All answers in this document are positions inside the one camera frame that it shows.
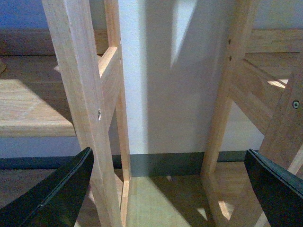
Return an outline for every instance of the wooden leg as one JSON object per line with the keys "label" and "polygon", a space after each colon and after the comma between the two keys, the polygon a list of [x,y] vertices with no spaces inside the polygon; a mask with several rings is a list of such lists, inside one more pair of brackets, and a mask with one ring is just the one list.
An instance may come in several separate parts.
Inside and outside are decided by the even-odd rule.
{"label": "wooden leg", "polygon": [[250,37],[254,18],[258,10],[259,0],[236,1],[235,17],[231,25],[224,67],[218,88],[217,99],[209,131],[206,151],[203,158],[201,176],[214,172],[219,149],[222,144],[225,127],[232,101],[229,95],[229,82],[237,64],[244,58],[246,43]]}
{"label": "wooden leg", "polygon": [[125,104],[125,91],[124,85],[121,88],[116,104],[116,114],[118,123],[118,133],[121,151],[121,161],[123,168],[124,181],[130,181],[131,179],[131,166],[130,166],[130,152],[128,143],[128,129],[126,118],[126,104]]}
{"label": "wooden leg", "polygon": [[90,178],[102,227],[122,227],[89,1],[43,0],[81,148],[91,147]]}
{"label": "wooden leg", "polygon": [[128,143],[128,130],[127,130],[127,118],[126,118],[126,104],[125,104],[125,91],[124,85],[122,85],[118,101],[116,104],[116,114],[118,123],[118,133],[120,141],[120,152],[123,169],[123,192],[121,199],[121,219],[122,225],[126,226],[127,204],[128,204],[128,190],[129,182],[131,180],[131,166],[130,166],[130,152]]}
{"label": "wooden leg", "polygon": [[[281,96],[269,124],[260,154],[296,174],[302,165],[303,105],[295,108],[294,101],[303,103],[303,53]],[[229,227],[253,227],[262,214],[262,208],[246,183],[242,196],[232,213]]]}

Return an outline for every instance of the white wall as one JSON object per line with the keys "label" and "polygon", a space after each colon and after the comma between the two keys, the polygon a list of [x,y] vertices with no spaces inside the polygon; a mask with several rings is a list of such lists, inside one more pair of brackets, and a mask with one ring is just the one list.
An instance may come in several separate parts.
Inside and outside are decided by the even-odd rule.
{"label": "white wall", "polygon": [[204,150],[231,1],[119,1],[132,154]]}

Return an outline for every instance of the wooden frame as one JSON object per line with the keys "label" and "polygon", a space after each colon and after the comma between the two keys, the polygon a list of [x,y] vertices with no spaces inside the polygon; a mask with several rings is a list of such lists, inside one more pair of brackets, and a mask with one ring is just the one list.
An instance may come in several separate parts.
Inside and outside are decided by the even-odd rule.
{"label": "wooden frame", "polygon": [[[21,109],[23,115],[27,117],[20,120],[10,115],[2,117],[0,136],[76,135],[82,149],[92,147],[94,152],[95,162],[90,187],[101,225],[103,227],[126,226],[131,169],[118,1],[105,0],[104,2],[107,31],[93,30],[88,1],[42,0],[42,3],[49,31],[1,30],[0,36],[6,41],[7,46],[4,46],[0,53],[28,55],[54,54],[55,52],[59,66],[53,68],[56,61],[52,56],[43,56],[43,60],[40,60],[42,63],[37,63],[40,65],[39,69],[35,70],[31,69],[31,64],[35,59],[39,60],[40,56],[34,57],[35,59],[32,56],[17,57],[17,59],[14,56],[5,57],[8,61],[8,70],[1,75],[0,96],[3,100],[0,105],[10,107],[11,113],[16,112],[15,107]],[[33,34],[38,35],[30,39],[31,42],[24,42]],[[45,42],[36,44],[37,40]],[[47,59],[47,64],[52,63],[49,69],[45,69],[45,59]],[[0,61],[0,70],[5,69],[4,63]],[[18,74],[26,79],[19,80],[14,77]],[[48,79],[41,81],[39,75],[47,75]],[[47,84],[49,86],[46,87],[49,90],[45,91],[44,86]],[[15,95],[15,92],[11,92],[12,89],[21,92]],[[66,98],[60,97],[64,91],[68,106],[65,102]],[[54,110],[44,100],[44,98],[48,100],[49,97],[55,101],[54,106],[62,105],[60,110]],[[39,116],[42,115],[42,111],[46,113],[44,117]],[[52,111],[52,114],[46,116],[49,111]],[[114,111],[117,116],[124,178],[120,205],[108,137]]]}
{"label": "wooden frame", "polygon": [[[265,135],[259,152],[296,174],[303,163],[303,108],[295,109],[293,101],[303,101],[302,30],[253,30],[259,0],[236,3],[235,19],[228,39],[227,54],[215,104],[214,116],[203,160],[201,177],[217,226],[269,226],[262,208],[247,181],[232,215],[227,212],[214,178],[219,149],[223,140],[232,100]],[[293,73],[288,83],[276,77],[283,70],[258,67],[256,53],[294,52],[287,56]]]}

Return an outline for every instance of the metal screw head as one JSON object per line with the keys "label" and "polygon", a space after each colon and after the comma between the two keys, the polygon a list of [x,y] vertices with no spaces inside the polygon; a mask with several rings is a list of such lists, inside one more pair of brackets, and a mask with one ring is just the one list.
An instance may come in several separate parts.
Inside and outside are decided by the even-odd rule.
{"label": "metal screw head", "polygon": [[98,110],[98,120],[100,121],[101,120],[101,111]]}
{"label": "metal screw head", "polygon": [[300,102],[299,102],[298,100],[294,100],[294,101],[293,101],[293,108],[294,108],[294,109],[298,109],[299,106],[300,106]]}

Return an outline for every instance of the wooden rung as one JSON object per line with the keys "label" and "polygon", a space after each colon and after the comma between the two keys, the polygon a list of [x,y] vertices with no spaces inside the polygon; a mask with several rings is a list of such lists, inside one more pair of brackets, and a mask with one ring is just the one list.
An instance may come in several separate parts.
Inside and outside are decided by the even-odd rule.
{"label": "wooden rung", "polygon": [[2,59],[0,136],[75,136],[56,57]]}
{"label": "wooden rung", "polygon": [[242,60],[229,81],[229,96],[265,134],[285,84]]}
{"label": "wooden rung", "polygon": [[102,93],[106,108],[107,130],[109,130],[118,100],[123,78],[121,73],[121,49],[109,47],[102,57],[98,57]]}

